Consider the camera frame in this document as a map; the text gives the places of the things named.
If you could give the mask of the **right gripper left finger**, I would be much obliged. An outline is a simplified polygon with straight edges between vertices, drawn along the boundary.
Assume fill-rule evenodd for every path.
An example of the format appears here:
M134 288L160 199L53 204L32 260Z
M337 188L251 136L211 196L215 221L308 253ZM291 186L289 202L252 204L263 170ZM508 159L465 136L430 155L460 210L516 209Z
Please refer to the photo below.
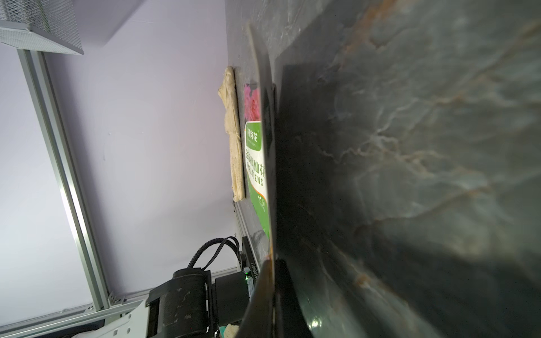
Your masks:
M236 338L273 337L274 296L274 260L269 259L261 267L252 299Z

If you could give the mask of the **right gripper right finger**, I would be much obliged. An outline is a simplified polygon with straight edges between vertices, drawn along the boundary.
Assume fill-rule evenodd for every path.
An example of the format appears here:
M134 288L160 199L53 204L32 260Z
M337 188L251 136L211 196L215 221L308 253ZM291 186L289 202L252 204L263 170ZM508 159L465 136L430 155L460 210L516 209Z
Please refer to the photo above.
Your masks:
M312 338L301 311L287 263L275 262L274 337Z

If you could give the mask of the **green seed packet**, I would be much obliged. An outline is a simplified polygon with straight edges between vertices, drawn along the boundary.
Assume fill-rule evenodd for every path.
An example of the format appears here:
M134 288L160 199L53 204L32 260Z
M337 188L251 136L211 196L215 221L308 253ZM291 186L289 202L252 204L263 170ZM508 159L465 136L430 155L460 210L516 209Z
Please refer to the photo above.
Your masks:
M245 166L249 179L249 196L262 230L269 237L271 227L263 151L260 89L255 84L244 86L244 113Z

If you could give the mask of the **marigold seed packet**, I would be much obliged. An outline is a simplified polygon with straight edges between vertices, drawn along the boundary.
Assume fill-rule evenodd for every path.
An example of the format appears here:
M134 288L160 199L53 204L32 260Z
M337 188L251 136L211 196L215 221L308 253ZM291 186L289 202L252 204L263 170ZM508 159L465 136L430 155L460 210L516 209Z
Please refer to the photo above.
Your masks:
M252 49L256 78L260 89L263 151L270 215L269 256L276 257L276 138L274 132L275 98L269 52L256 28L249 24L247 35Z

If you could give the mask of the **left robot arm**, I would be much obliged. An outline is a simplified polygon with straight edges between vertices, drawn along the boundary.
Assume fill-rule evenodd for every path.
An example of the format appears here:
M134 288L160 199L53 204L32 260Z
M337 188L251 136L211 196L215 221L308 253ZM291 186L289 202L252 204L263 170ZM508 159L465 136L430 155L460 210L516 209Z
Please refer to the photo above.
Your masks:
M76 336L219 337L221 327L242 321L254 291L258 268L247 237L240 248L240 271L213 277L202 268L178 270L124 317Z

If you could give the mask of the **beige work glove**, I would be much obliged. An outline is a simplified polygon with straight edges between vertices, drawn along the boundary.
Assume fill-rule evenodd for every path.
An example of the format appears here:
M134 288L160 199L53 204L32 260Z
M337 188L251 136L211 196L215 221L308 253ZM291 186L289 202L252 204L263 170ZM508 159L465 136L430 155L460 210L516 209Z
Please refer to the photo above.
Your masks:
M245 198L245 179L238 116L238 97L235 73L231 66L225 69L222 84L218 89L218 95L225 108L224 128L229 139L233 201L239 202Z

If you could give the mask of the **white mesh basket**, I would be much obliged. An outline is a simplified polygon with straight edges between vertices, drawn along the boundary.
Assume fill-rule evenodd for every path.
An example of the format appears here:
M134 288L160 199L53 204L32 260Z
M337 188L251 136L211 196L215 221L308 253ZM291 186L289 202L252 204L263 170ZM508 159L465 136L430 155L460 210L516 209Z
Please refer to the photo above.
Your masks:
M1 43L37 52L84 54L70 0L1 0Z

